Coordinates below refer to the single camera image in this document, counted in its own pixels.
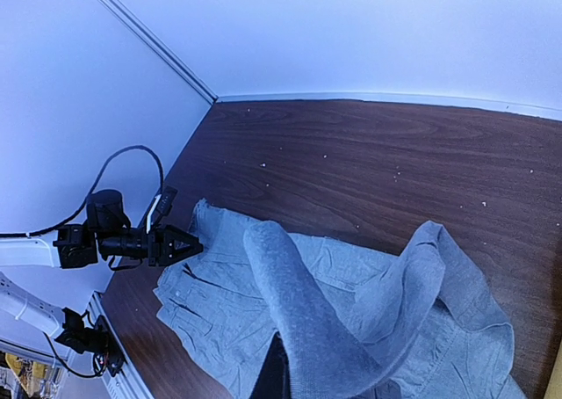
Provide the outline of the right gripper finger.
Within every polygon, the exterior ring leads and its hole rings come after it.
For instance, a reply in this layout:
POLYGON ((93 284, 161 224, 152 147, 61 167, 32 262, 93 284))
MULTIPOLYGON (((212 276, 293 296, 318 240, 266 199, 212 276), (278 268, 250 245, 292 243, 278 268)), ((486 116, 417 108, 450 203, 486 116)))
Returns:
POLYGON ((250 399, 291 398, 288 358, 283 341, 274 335, 250 399))

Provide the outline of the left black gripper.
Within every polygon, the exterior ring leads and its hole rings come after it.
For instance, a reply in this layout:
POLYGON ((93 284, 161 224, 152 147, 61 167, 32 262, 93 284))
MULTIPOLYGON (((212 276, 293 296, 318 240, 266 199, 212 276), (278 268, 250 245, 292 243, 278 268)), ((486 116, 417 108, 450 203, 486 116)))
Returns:
POLYGON ((198 255, 204 245, 193 236, 175 226, 167 225, 152 230, 148 236, 148 265, 165 267, 198 255))

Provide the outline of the grey long sleeve shirt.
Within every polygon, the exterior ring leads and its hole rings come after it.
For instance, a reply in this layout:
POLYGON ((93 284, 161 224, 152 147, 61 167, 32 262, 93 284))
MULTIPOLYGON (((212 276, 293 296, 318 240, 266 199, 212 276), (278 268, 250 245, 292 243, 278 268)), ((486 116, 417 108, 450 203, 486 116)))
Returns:
POLYGON ((515 334, 481 270, 423 223, 397 256, 200 201, 204 250, 167 268, 158 318, 248 398, 275 339, 294 398, 520 398, 515 334))

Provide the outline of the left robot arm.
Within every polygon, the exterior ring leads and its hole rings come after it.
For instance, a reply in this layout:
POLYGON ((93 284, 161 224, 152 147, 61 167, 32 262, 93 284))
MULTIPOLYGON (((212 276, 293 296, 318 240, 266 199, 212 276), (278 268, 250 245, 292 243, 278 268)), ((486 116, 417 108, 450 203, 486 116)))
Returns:
MULTIPOLYGON (((176 194, 170 189, 157 195, 145 224, 135 228, 125 214, 119 191, 94 192, 86 199, 86 220, 82 224, 62 224, 41 236, 2 236, 1 264, 71 270, 104 260, 114 272, 142 264, 174 265, 204 249, 197 237, 161 223, 176 194)), ((6 277, 1 278, 1 308, 39 329, 48 339, 77 352, 100 353, 109 344, 108 334, 86 327, 81 314, 53 306, 6 277)))

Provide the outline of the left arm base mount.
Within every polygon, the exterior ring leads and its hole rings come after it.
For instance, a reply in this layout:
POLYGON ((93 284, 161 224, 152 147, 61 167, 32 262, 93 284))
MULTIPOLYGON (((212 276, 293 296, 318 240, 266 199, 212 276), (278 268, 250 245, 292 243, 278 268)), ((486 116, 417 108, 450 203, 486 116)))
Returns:
POLYGON ((97 366, 95 374, 103 375, 108 364, 108 335, 97 330, 94 323, 90 327, 86 326, 84 320, 90 323, 89 311, 80 315, 70 308, 64 308, 62 313, 64 317, 61 324, 62 332, 54 338, 54 341, 80 354, 91 352, 97 366))

